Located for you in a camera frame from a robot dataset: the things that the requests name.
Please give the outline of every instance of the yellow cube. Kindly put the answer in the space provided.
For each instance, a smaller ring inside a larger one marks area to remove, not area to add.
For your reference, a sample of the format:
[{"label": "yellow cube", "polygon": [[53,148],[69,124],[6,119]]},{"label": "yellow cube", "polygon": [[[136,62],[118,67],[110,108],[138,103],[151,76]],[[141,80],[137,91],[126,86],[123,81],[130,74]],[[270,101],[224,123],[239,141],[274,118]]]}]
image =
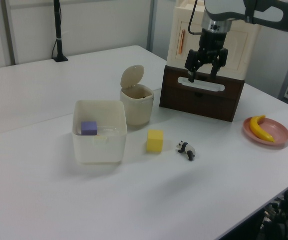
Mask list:
[{"label": "yellow cube", "polygon": [[161,152],[163,149],[163,131],[149,129],[147,133],[146,150],[148,152]]}]

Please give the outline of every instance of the banana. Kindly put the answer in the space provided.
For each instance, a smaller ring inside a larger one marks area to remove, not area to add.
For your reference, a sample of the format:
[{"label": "banana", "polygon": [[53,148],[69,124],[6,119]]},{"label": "banana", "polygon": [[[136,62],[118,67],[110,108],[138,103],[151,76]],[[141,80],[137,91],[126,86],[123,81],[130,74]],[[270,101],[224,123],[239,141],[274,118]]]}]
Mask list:
[{"label": "banana", "polygon": [[261,119],[264,119],[266,116],[265,115],[261,115],[261,116],[254,116],[250,119],[250,122],[249,122],[249,127],[250,127],[250,130],[253,132],[253,134],[255,136],[257,136],[258,138],[262,139],[262,140],[265,140],[265,141],[269,141],[269,142],[275,142],[273,136],[271,136],[268,132],[266,132],[265,130],[263,130],[258,122],[261,120]]}]

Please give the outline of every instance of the flip lid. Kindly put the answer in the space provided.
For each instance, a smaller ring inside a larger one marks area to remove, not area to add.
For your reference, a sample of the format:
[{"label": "flip lid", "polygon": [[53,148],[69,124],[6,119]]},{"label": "flip lid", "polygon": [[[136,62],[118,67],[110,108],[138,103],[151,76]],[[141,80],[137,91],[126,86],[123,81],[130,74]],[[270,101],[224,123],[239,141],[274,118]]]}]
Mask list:
[{"label": "flip lid", "polygon": [[122,88],[131,88],[138,84],[144,75],[144,67],[142,65],[130,66],[122,75],[120,85]]}]

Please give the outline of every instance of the black pole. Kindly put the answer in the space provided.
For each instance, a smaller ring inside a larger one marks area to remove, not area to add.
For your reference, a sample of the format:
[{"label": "black pole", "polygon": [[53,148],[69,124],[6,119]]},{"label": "black pole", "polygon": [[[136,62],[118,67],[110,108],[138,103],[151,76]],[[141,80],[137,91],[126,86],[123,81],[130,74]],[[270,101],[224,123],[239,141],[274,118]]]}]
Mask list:
[{"label": "black pole", "polygon": [[59,11],[59,0],[54,0],[54,13],[55,13],[55,28],[56,28],[56,44],[57,44],[57,57],[53,59],[55,62],[68,61],[67,57],[63,55],[62,48],[62,34],[60,30],[60,11]]}]

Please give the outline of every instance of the wooden drawer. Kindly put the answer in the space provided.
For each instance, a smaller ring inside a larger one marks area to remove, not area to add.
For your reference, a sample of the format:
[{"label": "wooden drawer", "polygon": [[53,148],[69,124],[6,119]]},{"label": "wooden drawer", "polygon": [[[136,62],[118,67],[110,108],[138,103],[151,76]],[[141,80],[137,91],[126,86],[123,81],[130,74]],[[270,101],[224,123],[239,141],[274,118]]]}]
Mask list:
[{"label": "wooden drawer", "polygon": [[187,71],[165,66],[159,106],[210,118],[232,121],[242,92],[244,81],[199,75],[200,80],[225,86],[223,91],[209,91],[178,83],[178,77],[188,77]]}]

